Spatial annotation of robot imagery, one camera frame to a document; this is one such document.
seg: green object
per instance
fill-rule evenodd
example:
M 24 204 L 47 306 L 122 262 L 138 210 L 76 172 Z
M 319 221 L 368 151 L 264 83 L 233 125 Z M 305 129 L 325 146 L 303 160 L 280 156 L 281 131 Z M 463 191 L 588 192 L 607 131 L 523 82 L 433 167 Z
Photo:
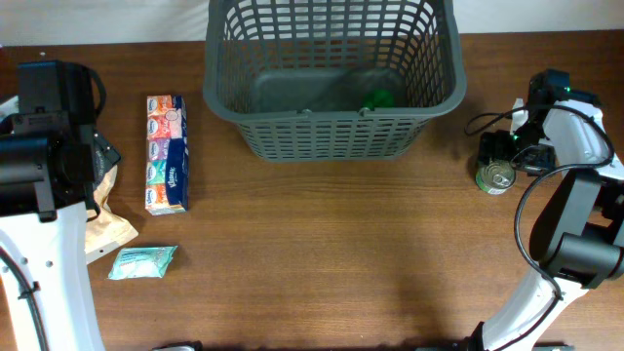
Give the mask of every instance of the green object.
M 376 89 L 364 98 L 364 107 L 375 110 L 377 107 L 394 107 L 394 96 L 387 90 Z
M 163 278 L 176 249 L 177 246 L 122 249 L 117 253 L 108 279 Z

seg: small plastic package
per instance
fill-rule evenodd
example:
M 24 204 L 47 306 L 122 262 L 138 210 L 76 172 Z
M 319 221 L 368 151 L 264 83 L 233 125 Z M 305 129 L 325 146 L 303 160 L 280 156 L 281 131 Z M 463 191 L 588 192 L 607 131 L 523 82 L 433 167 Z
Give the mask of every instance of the small plastic package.
M 176 249 L 177 246 L 122 249 L 115 258 L 108 279 L 163 278 Z

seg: tissue packet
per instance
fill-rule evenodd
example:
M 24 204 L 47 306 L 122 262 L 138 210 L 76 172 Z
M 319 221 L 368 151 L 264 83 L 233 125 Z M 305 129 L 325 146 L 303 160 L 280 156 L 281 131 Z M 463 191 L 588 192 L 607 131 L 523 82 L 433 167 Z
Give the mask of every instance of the tissue packet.
M 164 248 L 125 248 L 115 258 L 108 279 L 163 278 L 177 246 Z
M 152 215 L 188 211 L 186 104 L 181 96 L 147 97 L 145 209 Z

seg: tissue box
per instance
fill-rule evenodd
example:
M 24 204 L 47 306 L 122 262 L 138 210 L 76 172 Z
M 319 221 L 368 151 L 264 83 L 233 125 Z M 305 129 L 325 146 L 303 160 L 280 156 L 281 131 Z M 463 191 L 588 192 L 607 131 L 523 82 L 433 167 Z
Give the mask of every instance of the tissue box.
M 188 211 L 186 141 L 186 104 L 182 97 L 147 97 L 145 209 L 152 215 Z

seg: wooden table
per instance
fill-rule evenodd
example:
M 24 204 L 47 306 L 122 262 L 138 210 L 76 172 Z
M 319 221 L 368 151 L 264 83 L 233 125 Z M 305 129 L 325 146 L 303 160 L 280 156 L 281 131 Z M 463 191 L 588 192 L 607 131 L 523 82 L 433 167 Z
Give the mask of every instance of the wooden table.
M 108 350 L 206 345 L 340 347 L 435 343 L 469 335 L 527 272 L 513 214 L 529 179 L 502 196 L 474 181 L 478 138 L 468 118 L 507 110 L 545 68 L 598 94 L 624 153 L 624 32 L 463 35 L 468 93 L 394 162 L 271 164 L 202 99 L 203 43 L 7 48 L 5 59 L 77 61 L 99 72 L 108 104 L 99 128 L 123 153 L 112 210 L 135 226 L 130 246 L 179 245 L 164 279 L 109 281 L 116 253 L 89 266 Z M 4 93 L 15 92 L 4 64 Z M 188 214 L 143 209 L 145 97 L 188 106 Z M 527 234 L 559 179 L 531 198 Z M 624 344 L 624 280 L 575 302 L 543 340 L 579 350 Z M 0 303 L 0 349 L 15 348 Z

